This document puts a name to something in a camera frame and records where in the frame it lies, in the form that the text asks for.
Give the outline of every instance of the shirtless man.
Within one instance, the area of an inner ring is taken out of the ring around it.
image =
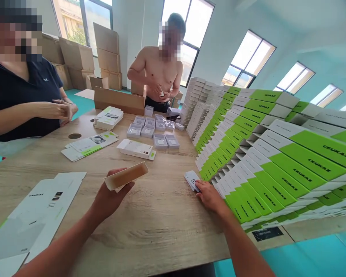
[[[156,112],[166,113],[170,107],[169,99],[179,92],[183,64],[178,61],[177,53],[185,33],[182,16],[172,13],[163,28],[163,45],[144,47],[128,70],[128,79],[144,85],[145,106],[154,107]]]

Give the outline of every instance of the teal floor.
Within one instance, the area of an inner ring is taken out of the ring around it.
[[[78,91],[67,91],[79,107],[74,119],[94,109],[92,100],[74,95]],[[346,232],[269,249],[262,255],[278,277],[346,277]],[[231,260],[216,262],[215,272],[217,277],[235,276]]]

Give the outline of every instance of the person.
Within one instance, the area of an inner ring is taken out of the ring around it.
[[[108,172],[108,176],[125,168]],[[70,230],[58,240],[50,244],[43,252],[20,269],[14,276],[67,276],[72,264],[79,255],[83,244],[99,224],[112,215],[124,197],[134,186],[131,182],[125,185],[118,193],[110,191],[103,183],[88,212]],[[196,196],[204,206],[214,212],[223,226],[228,248],[237,277],[275,277],[267,262],[246,235],[232,211],[225,204],[215,188],[208,182],[196,181],[200,192]],[[185,276],[179,271],[177,276]]]
[[[145,106],[166,113],[170,107],[169,99],[179,93],[183,71],[183,64],[178,61],[178,51],[186,33],[182,16],[172,13],[162,32],[162,46],[144,47],[129,68],[127,77],[144,85]]]
[[[78,111],[55,67],[39,53],[42,23],[23,3],[0,0],[0,145],[43,137]]]

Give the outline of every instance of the dark blue shirt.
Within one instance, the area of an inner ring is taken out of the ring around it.
[[[61,99],[63,86],[55,67],[45,58],[27,62],[29,81],[22,79],[0,64],[0,110],[28,102],[53,102]],[[0,142],[26,137],[43,137],[59,128],[59,120],[32,118],[14,130],[0,135]]]

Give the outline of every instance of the table grommet hole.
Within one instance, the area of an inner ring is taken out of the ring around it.
[[[80,137],[82,137],[82,135],[78,133],[73,133],[68,136],[69,139],[79,139]]]

